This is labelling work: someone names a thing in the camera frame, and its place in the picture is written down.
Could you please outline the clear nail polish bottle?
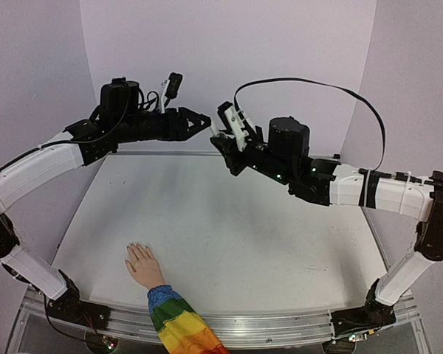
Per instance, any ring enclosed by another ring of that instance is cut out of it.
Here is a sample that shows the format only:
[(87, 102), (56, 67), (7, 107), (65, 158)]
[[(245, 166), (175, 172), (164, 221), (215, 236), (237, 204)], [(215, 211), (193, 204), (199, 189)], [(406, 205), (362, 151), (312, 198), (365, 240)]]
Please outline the clear nail polish bottle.
[(219, 133), (213, 135), (210, 138), (210, 141), (213, 145), (228, 145), (231, 143), (231, 138), (227, 136), (225, 133)]

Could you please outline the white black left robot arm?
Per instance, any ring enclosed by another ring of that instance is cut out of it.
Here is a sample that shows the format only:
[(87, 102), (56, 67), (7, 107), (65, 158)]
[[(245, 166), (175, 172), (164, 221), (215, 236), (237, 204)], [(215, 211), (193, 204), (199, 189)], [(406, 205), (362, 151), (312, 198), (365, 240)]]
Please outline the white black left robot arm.
[(111, 310), (83, 301), (74, 282), (62, 271), (29, 250), (16, 234), (7, 210), (69, 171), (95, 163), (130, 142), (184, 142), (208, 128), (210, 118), (188, 108), (170, 108), (182, 76), (171, 73), (155, 109), (136, 81), (114, 78), (100, 90), (100, 103), (87, 119), (67, 126), (32, 150), (0, 167), (0, 264), (14, 278), (40, 291), (49, 317), (95, 330), (107, 327)]

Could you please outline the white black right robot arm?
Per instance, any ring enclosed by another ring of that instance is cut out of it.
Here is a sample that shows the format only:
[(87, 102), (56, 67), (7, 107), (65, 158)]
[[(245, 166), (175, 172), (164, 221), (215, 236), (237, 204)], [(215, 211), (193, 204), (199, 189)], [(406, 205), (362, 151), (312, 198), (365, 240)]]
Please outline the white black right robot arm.
[(313, 159), (308, 155), (309, 128), (293, 117), (272, 119), (266, 142), (260, 128), (250, 133), (247, 124), (236, 117), (227, 124), (225, 130), (211, 125), (210, 141), (232, 175), (250, 167), (311, 204), (365, 207), (416, 220), (416, 241), (373, 283), (365, 304), (331, 314), (336, 337), (392, 325), (401, 295), (429, 267), (443, 261), (443, 173), (415, 177), (352, 167), (334, 159)]

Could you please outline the rainbow striped sleeve forearm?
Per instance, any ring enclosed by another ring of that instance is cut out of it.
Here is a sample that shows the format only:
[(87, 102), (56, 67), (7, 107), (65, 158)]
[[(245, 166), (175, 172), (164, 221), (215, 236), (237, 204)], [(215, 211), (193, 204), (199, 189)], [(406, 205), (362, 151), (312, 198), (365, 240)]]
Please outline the rainbow striped sleeve forearm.
[(203, 318), (169, 285), (148, 292), (154, 329), (170, 354), (228, 353)]

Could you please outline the mannequin hand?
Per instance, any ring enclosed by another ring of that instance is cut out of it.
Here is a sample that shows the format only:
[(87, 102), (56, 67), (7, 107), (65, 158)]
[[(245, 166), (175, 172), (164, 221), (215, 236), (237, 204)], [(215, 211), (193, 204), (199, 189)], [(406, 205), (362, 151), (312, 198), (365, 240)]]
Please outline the mannequin hand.
[(159, 262), (148, 246), (130, 243), (126, 250), (126, 267), (134, 281), (147, 290), (167, 285)]

